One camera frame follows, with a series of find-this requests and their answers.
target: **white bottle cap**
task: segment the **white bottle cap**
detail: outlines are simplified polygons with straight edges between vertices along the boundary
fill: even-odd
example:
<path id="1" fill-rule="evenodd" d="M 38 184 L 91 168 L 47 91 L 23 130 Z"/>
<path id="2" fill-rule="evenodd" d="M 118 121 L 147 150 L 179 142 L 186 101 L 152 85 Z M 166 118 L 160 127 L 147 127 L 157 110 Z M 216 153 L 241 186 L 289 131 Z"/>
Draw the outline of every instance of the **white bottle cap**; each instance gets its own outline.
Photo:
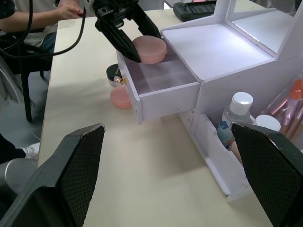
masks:
<path id="1" fill-rule="evenodd" d="M 280 122 L 268 115 L 260 115 L 259 117 L 256 118 L 255 122 L 253 123 L 254 125 L 258 125 L 264 128 L 268 128 L 274 131 L 280 131 L 281 129 L 281 124 Z"/>
<path id="2" fill-rule="evenodd" d="M 238 92 L 232 97 L 232 103 L 229 109 L 237 115 L 243 116 L 247 114 L 253 103 L 253 97 L 245 92 Z"/>

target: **pink compact case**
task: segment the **pink compact case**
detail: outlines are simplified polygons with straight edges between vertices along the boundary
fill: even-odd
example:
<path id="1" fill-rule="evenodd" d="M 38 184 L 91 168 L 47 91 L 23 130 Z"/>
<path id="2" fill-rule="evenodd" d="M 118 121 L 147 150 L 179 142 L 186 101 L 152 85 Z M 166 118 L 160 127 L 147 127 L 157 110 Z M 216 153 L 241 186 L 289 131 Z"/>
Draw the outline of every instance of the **pink compact case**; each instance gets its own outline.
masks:
<path id="1" fill-rule="evenodd" d="M 118 108 L 126 109 L 132 106 L 125 85 L 114 88 L 110 93 L 110 100 Z"/>
<path id="2" fill-rule="evenodd" d="M 133 43 L 143 64 L 156 64 L 165 58 L 166 43 L 157 37 L 144 35 L 135 38 Z"/>

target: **person's arm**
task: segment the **person's arm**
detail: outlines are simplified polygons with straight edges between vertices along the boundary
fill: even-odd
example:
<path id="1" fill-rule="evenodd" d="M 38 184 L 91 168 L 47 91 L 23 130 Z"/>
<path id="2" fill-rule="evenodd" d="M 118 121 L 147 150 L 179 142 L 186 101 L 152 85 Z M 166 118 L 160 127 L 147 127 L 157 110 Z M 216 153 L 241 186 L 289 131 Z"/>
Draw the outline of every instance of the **person's arm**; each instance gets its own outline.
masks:
<path id="1" fill-rule="evenodd" d="M 77 7 L 79 10 L 79 15 L 83 14 L 83 9 L 80 7 L 81 0 L 60 0 L 58 7 L 62 7 L 64 5 L 70 5 Z"/>
<path id="2" fill-rule="evenodd" d="M 57 23 L 59 20 L 79 18 L 79 9 L 65 5 L 55 10 L 43 13 L 34 13 L 31 29 L 39 29 Z M 28 24 L 29 13 L 15 12 L 10 17 L 0 19 L 0 29 L 4 32 L 25 31 Z"/>

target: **person's hand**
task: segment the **person's hand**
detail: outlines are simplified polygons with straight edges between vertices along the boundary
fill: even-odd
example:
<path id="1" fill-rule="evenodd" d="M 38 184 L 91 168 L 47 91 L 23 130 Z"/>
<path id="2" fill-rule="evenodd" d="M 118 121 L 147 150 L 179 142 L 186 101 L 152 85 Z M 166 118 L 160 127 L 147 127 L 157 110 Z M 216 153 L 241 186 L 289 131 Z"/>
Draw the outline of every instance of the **person's hand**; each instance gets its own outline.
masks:
<path id="1" fill-rule="evenodd" d="M 68 5 L 68 4 L 55 9 L 55 12 L 56 12 L 59 20 L 80 18 L 78 16 L 80 14 L 80 10 L 75 6 Z"/>
<path id="2" fill-rule="evenodd" d="M 79 10 L 78 16 L 83 14 L 83 9 L 79 6 L 79 4 L 75 0 L 61 0 L 59 2 L 58 7 L 62 7 L 65 5 L 74 6 Z"/>

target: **white drawer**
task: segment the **white drawer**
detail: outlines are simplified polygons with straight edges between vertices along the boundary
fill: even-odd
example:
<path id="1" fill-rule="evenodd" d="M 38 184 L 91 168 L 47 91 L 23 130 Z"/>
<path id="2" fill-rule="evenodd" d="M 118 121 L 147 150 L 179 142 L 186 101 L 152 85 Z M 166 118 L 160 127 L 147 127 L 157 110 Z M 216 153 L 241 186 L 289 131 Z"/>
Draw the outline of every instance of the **white drawer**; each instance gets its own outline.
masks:
<path id="1" fill-rule="evenodd" d="M 138 64 L 120 52 L 117 55 L 139 122 L 196 107 L 201 84 L 171 50 L 162 62 L 154 65 Z"/>

